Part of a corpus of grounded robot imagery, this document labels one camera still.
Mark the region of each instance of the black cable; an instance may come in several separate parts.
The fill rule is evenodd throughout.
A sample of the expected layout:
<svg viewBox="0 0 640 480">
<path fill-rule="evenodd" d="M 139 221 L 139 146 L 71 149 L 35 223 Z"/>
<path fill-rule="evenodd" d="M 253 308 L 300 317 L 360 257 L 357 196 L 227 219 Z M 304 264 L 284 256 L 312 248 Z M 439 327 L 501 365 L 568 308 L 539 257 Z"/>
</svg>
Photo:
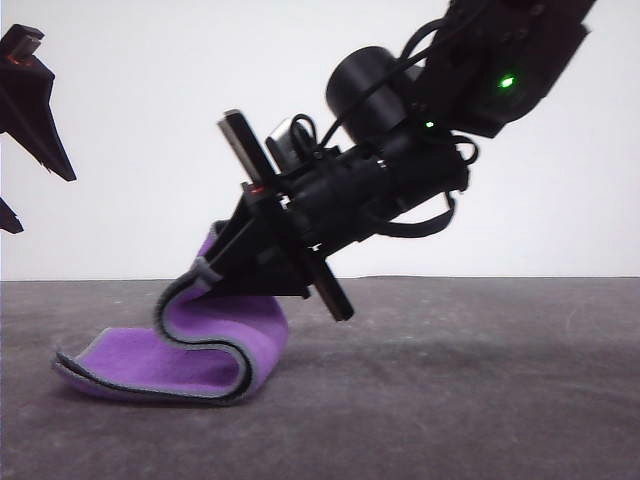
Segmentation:
<svg viewBox="0 0 640 480">
<path fill-rule="evenodd" d="M 422 40 L 427 38 L 436 30 L 440 30 L 446 24 L 447 20 L 445 18 L 440 18 L 420 27 L 420 29 L 413 34 L 405 45 L 404 50 L 402 50 L 402 54 L 400 55 L 400 60 L 407 60 Z"/>
<path fill-rule="evenodd" d="M 424 238 L 442 232 L 449 226 L 456 212 L 456 201 L 451 192 L 444 192 L 449 210 L 420 223 L 394 223 L 381 220 L 366 210 L 363 212 L 363 220 L 378 235 L 393 238 Z"/>
<path fill-rule="evenodd" d="M 467 165 L 473 165 L 480 156 L 480 147 L 476 142 L 464 135 L 453 135 L 451 137 L 437 138 L 437 137 L 424 137 L 425 142 L 434 145 L 471 145 L 473 147 L 473 153 L 471 157 L 464 159 L 464 163 Z"/>
<path fill-rule="evenodd" d="M 378 80 L 369 88 L 367 88 L 362 93 L 362 95 L 360 95 L 360 97 L 358 97 L 356 101 L 354 101 L 351 105 L 349 105 L 349 107 L 347 107 L 346 110 L 342 112 L 342 114 L 336 119 L 336 121 L 333 122 L 333 125 L 331 125 L 331 128 L 329 128 L 324 138 L 322 139 L 322 142 L 320 142 L 319 146 L 321 148 L 325 148 L 329 143 L 329 141 L 331 140 L 331 137 L 333 137 L 333 135 L 338 131 L 340 126 L 345 122 L 345 120 L 349 118 L 356 111 L 356 109 L 360 107 L 371 95 L 373 95 L 377 90 L 383 87 L 391 78 L 393 78 L 395 75 L 397 75 L 400 72 L 404 72 L 408 68 L 418 63 L 420 60 L 427 58 L 427 56 L 431 52 L 433 52 L 434 50 L 437 50 L 438 48 L 443 47 L 446 43 L 448 43 L 453 38 L 455 38 L 460 32 L 462 32 L 469 25 L 471 25 L 485 11 L 485 9 L 489 6 L 490 3 L 491 3 L 491 0 L 485 0 L 485 2 L 476 11 L 476 13 L 471 15 L 458 28 L 452 30 L 448 35 L 444 35 L 437 43 L 432 43 L 427 48 L 420 51 L 419 53 L 412 56 L 411 58 L 401 61 L 395 67 L 393 67 L 389 71 L 389 73 L 387 73 L 384 77 L 382 77 L 380 80 Z"/>
<path fill-rule="evenodd" d="M 300 141 L 300 134 L 297 130 L 298 124 L 301 120 L 304 120 L 311 127 L 311 138 L 313 139 L 313 148 L 318 145 L 318 130 L 316 129 L 316 124 L 313 119 L 309 115 L 305 115 L 304 113 L 299 113 L 291 120 L 291 125 L 289 126 L 289 136 L 291 137 L 291 142 L 293 143 L 293 148 L 296 150 L 300 158 L 305 158 L 307 156 L 307 151 L 302 145 Z"/>
</svg>

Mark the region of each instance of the folded cloth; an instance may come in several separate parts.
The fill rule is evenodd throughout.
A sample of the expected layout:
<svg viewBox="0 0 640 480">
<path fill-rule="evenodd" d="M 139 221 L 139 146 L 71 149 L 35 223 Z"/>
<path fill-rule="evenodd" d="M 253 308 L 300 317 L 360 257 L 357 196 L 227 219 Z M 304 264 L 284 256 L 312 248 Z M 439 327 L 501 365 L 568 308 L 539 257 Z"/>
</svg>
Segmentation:
<svg viewBox="0 0 640 480">
<path fill-rule="evenodd" d="M 278 363 L 288 326 L 273 297 L 217 297 L 202 279 L 201 255 L 215 236 L 214 226 L 191 270 L 161 295 L 155 331 L 107 329 L 75 358 L 58 352 L 54 369 L 111 400 L 228 405 L 254 393 Z"/>
</svg>

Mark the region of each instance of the white backdrop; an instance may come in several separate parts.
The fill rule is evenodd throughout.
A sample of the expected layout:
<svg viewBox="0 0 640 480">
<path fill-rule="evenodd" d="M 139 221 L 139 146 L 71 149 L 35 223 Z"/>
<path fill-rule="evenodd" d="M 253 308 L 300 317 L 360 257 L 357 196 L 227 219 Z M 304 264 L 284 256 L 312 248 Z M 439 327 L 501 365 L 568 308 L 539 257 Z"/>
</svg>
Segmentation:
<svg viewBox="0 0 640 480">
<path fill-rule="evenodd" d="M 3 278 L 176 277 L 245 179 L 222 112 L 242 109 L 261 138 L 298 112 L 324 131 L 338 62 L 372 44 L 398 54 L 447 3 L 4 0 L 3 31 L 47 35 L 38 55 L 57 74 L 52 105 L 79 180 L 48 175 L 3 135 L 2 193 L 26 228 L 3 233 Z M 550 98 L 481 140 L 451 228 L 354 245 L 333 257 L 338 275 L 640 274 L 640 2 L 598 3 Z"/>
</svg>

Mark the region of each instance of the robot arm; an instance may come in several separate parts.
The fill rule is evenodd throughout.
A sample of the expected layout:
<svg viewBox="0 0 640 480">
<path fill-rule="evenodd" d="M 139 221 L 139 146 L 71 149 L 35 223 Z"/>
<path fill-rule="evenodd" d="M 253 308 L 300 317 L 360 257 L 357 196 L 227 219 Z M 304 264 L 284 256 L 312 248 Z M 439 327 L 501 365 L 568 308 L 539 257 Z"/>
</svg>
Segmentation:
<svg viewBox="0 0 640 480">
<path fill-rule="evenodd" d="M 529 113 L 587 35 L 582 21 L 594 2 L 452 0 L 399 58 L 381 47 L 347 57 L 326 93 L 336 123 L 322 140 L 306 115 L 281 125 L 266 141 L 277 170 L 244 116 L 227 112 L 220 127 L 251 183 L 198 259 L 200 279 L 221 296 L 307 298 L 315 285 L 336 320 L 350 318 L 326 258 L 375 234 L 419 238 L 446 228 L 456 206 L 451 192 L 468 187 L 478 156 L 475 143 L 453 131 L 494 138 Z M 431 45 L 414 54 L 433 32 Z M 355 142 L 346 152 L 328 145 L 340 126 Z M 457 149 L 462 143 L 474 146 L 470 158 Z M 392 222 L 438 194 L 446 213 Z"/>
</svg>

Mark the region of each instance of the gray floor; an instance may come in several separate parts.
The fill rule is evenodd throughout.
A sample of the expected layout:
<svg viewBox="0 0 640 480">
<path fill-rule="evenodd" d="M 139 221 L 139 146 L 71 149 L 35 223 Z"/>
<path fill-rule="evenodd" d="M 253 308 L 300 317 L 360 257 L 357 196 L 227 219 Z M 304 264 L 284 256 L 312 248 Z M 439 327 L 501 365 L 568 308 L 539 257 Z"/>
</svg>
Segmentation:
<svg viewBox="0 0 640 480">
<path fill-rule="evenodd" d="M 640 279 L 346 281 L 239 407 L 85 398 L 49 368 L 166 282 L 3 285 L 4 479 L 640 479 Z"/>
</svg>

